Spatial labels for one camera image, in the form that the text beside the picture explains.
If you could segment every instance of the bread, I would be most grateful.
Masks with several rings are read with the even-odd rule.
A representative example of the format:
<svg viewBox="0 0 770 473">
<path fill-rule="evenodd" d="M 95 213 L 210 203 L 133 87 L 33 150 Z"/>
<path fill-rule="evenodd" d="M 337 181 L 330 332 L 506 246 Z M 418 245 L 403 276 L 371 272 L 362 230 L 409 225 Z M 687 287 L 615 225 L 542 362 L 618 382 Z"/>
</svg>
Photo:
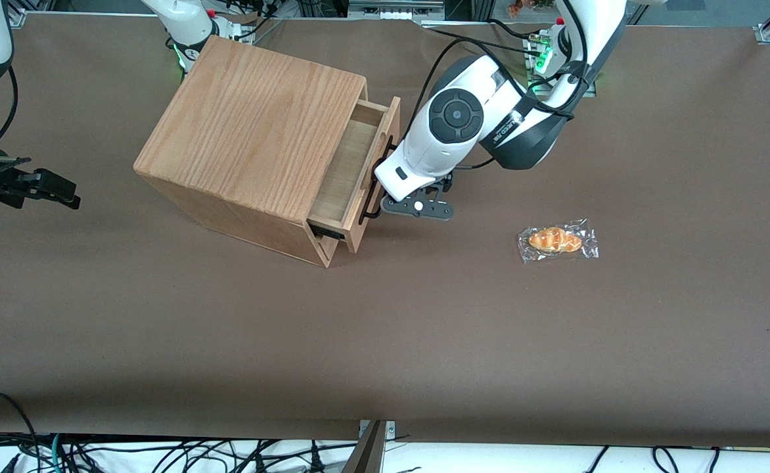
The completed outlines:
<svg viewBox="0 0 770 473">
<path fill-rule="evenodd" d="M 549 227 L 532 234 L 528 237 L 528 243 L 544 252 L 577 252 L 583 244 L 577 236 L 557 227 Z"/>
</svg>

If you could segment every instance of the open drawer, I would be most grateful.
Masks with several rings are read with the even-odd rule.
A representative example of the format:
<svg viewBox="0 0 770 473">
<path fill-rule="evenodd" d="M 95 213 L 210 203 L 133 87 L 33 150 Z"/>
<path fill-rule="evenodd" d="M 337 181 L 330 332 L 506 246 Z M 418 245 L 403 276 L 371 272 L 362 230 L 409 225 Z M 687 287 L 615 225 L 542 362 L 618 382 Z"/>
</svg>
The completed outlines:
<svg viewBox="0 0 770 473">
<path fill-rule="evenodd" d="M 361 213 L 378 206 L 381 188 L 377 183 L 371 189 L 373 166 L 385 153 L 388 137 L 396 143 L 398 134 L 399 98 L 388 107 L 361 99 L 356 103 L 307 219 L 328 258 L 335 251 L 333 239 L 358 251 L 368 221 L 360 223 Z M 368 192 L 374 195 L 364 209 Z"/>
</svg>

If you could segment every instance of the wooden drawer cabinet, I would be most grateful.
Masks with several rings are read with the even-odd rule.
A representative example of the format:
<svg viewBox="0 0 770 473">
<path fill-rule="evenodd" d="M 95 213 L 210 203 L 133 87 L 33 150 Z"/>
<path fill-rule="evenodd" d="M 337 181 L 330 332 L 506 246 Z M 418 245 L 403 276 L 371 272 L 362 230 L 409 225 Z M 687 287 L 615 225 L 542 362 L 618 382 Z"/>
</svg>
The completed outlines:
<svg viewBox="0 0 770 473">
<path fill-rule="evenodd" d="M 359 248 L 398 117 L 364 77 L 213 37 L 133 167 L 204 227 L 327 267 Z"/>
</svg>

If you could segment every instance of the black metal handle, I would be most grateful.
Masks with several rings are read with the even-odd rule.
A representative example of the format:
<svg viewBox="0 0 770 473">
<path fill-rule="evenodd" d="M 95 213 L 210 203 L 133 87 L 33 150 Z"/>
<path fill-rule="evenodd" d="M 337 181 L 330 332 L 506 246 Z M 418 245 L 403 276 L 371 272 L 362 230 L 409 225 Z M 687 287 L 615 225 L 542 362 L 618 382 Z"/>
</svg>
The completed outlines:
<svg viewBox="0 0 770 473">
<path fill-rule="evenodd" d="M 371 188 L 367 191 L 367 197 L 365 198 L 365 206 L 361 208 L 361 215 L 359 215 L 359 225 L 362 224 L 362 222 L 365 221 L 366 218 L 368 219 L 375 219 L 379 217 L 379 215 L 382 215 L 382 206 L 376 207 L 376 212 L 368 212 L 367 207 L 370 206 L 371 200 L 373 198 L 373 192 L 376 190 L 376 185 L 379 183 L 379 179 L 376 178 L 376 167 L 382 164 L 383 161 L 385 161 L 385 158 L 388 157 L 389 152 L 393 152 L 393 150 L 397 149 L 397 145 L 394 144 L 394 136 L 391 135 L 388 137 L 388 144 L 385 146 L 385 149 L 382 151 L 381 158 L 377 159 L 375 164 L 373 164 L 372 170 L 371 170 Z"/>
</svg>

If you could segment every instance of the brown table surface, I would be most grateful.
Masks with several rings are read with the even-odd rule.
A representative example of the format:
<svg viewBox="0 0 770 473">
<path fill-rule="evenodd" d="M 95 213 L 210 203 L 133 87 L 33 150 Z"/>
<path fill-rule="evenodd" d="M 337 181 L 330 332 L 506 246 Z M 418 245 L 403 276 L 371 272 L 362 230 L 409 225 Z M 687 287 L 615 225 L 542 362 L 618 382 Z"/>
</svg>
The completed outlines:
<svg viewBox="0 0 770 473">
<path fill-rule="evenodd" d="M 133 173 L 180 79 L 157 19 L 31 15 L 15 36 L 1 147 L 82 196 L 0 206 L 0 390 L 37 429 L 349 438 L 391 418 L 412 440 L 770 444 L 770 46 L 751 30 L 629 29 L 542 164 L 460 173 L 455 219 L 382 216 L 326 270 L 199 227 Z M 289 21 L 261 45 L 366 76 L 405 126 L 448 40 Z M 0 123 L 9 97 L 0 81 Z M 523 228 L 583 217 L 601 258 L 520 261 Z M 3 428 L 22 425 L 0 404 Z"/>
</svg>

